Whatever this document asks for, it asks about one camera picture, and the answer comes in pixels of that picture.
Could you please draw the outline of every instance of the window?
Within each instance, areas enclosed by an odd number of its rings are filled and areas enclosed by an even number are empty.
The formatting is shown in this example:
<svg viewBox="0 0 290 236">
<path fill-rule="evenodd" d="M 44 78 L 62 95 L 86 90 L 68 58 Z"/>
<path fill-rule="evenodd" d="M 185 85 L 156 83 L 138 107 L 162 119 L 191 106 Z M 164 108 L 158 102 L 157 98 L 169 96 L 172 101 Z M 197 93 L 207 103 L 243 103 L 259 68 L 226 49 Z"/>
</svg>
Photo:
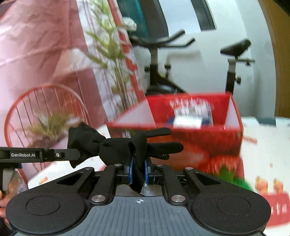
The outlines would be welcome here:
<svg viewBox="0 0 290 236">
<path fill-rule="evenodd" d="M 134 35 L 162 38 L 180 29 L 188 33 L 215 29 L 206 0 L 118 0 L 123 16 L 137 23 Z"/>
</svg>

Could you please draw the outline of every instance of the screw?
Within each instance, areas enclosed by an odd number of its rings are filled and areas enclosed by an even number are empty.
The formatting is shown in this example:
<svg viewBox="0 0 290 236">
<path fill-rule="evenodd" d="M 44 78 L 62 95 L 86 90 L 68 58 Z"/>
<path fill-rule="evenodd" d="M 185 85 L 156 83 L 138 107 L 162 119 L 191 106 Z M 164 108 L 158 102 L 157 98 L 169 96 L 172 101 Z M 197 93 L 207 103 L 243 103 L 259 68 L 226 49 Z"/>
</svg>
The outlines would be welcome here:
<svg viewBox="0 0 290 236">
<path fill-rule="evenodd" d="M 182 195 L 174 195 L 171 197 L 171 200 L 176 203 L 181 203 L 185 201 L 185 197 Z"/>
<path fill-rule="evenodd" d="M 106 197 L 103 195 L 95 195 L 92 197 L 93 202 L 103 202 L 106 200 Z"/>
</svg>

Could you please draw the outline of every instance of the round wire chair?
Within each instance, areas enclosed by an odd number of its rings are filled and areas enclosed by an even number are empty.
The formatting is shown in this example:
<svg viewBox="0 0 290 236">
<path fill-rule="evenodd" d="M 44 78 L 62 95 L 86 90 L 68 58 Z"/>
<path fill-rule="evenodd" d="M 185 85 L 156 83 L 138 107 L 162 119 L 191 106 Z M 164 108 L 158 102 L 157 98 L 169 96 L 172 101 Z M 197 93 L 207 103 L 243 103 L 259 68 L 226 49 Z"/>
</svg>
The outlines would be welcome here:
<svg viewBox="0 0 290 236">
<path fill-rule="evenodd" d="M 4 124 L 7 146 L 36 147 L 27 128 L 40 123 L 35 114 L 51 116 L 55 112 L 66 112 L 85 123 L 89 120 L 86 107 L 74 90 L 61 84 L 44 83 L 23 93 L 11 106 Z"/>
</svg>

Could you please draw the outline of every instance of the exercise bike seat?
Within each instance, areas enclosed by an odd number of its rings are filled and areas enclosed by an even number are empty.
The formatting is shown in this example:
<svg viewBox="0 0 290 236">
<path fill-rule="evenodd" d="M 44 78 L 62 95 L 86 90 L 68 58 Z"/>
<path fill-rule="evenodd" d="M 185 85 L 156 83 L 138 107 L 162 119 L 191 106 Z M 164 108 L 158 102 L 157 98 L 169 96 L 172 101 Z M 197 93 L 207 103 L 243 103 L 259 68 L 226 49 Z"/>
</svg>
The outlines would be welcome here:
<svg viewBox="0 0 290 236">
<path fill-rule="evenodd" d="M 171 37 L 165 37 L 165 38 L 159 38 L 155 40 L 151 39 L 146 39 L 146 38 L 141 38 L 137 36 L 129 36 L 129 39 L 131 43 L 135 46 L 140 46 L 140 47 L 146 47 L 146 48 L 160 48 L 160 47 L 165 47 L 167 43 L 170 43 L 180 36 L 184 35 L 185 31 L 180 30 L 176 32 L 174 35 Z"/>
<path fill-rule="evenodd" d="M 241 56 L 249 47 L 251 46 L 251 41 L 248 39 L 244 39 L 240 42 L 222 48 L 220 50 L 221 54 L 239 57 Z"/>
</svg>

